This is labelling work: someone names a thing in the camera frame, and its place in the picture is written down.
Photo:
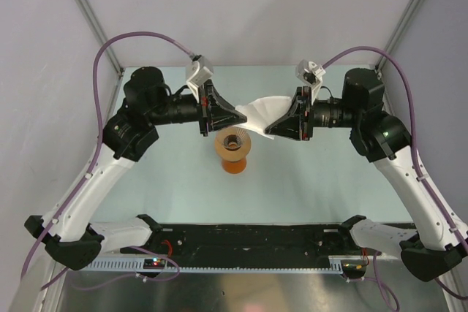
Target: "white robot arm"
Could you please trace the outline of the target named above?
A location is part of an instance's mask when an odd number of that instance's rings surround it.
[[[135,71],[124,86],[126,99],[122,107],[104,127],[97,163],[91,173],[85,174],[87,180],[78,193],[58,217],[57,209],[66,201],[68,193],[44,216],[28,218],[25,227],[35,238],[48,223],[53,223],[42,242],[57,262],[79,270],[101,252],[143,246],[149,240],[155,240],[162,231],[162,227],[145,214],[125,222],[90,222],[117,180],[157,141],[159,136],[155,126],[197,121],[200,133],[206,136],[209,132],[246,122],[246,117],[227,103],[209,80],[207,75],[212,70],[211,65],[203,57],[194,60],[200,60],[203,67],[209,66],[207,69],[197,66],[201,80],[192,73],[187,75],[187,81],[199,94],[198,99],[192,94],[181,94],[186,87],[169,95],[162,73],[156,67]],[[188,73],[192,72],[193,66],[189,66]]]
[[[342,98],[321,101],[313,92],[322,84],[322,68],[302,61],[296,73],[309,87],[298,89],[288,113],[265,133],[309,140],[314,127],[351,128],[350,140],[356,151],[390,182],[417,228],[403,230],[354,216],[341,225],[354,244],[401,258],[422,281],[430,281],[460,263],[467,254],[413,167],[410,134],[398,118],[382,111],[384,85],[377,74],[370,69],[351,69],[344,79]],[[468,226],[450,208],[430,176],[423,178],[467,240]]]

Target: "white fabric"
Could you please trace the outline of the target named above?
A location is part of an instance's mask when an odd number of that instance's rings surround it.
[[[291,101],[290,96],[267,96],[247,105],[238,105],[235,109],[247,117],[247,122],[237,126],[274,139],[273,135],[265,134],[265,128],[287,113],[291,107]]]

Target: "metal floor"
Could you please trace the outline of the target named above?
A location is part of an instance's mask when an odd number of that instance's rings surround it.
[[[434,282],[418,281],[393,260],[380,261],[379,269],[398,297],[401,311],[449,311],[442,290]],[[70,284],[93,286],[119,274],[69,273],[57,311],[388,311],[375,283],[347,284],[339,275],[182,273],[164,283],[123,279],[92,292],[78,291]],[[370,266],[367,275],[374,276]]]

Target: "red wire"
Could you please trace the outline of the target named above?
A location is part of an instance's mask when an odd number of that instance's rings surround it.
[[[363,248],[363,261],[364,261],[364,257],[366,258],[366,261],[367,261],[365,266],[368,266],[369,263],[371,263],[371,262],[369,261],[369,256],[367,256],[367,250],[365,248]]]
[[[161,244],[165,244],[169,246],[169,251],[167,253],[167,257],[171,257],[173,255],[173,246],[170,244],[169,240],[163,240]]]

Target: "light blue table surface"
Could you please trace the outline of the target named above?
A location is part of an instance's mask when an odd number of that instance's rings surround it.
[[[344,74],[332,66],[324,84],[341,96]],[[123,83],[135,69],[125,71]],[[173,91],[185,68],[162,69]],[[301,85],[293,66],[219,66],[213,82],[231,104],[292,96]],[[322,90],[321,99],[328,92]],[[124,97],[123,84],[116,109]],[[94,214],[118,221],[147,213],[161,223],[329,223],[356,214],[375,221],[411,221],[391,185],[349,141],[349,129],[314,129],[309,142],[268,140],[254,132],[247,168],[227,174],[197,123],[160,126],[159,140],[120,179]]]

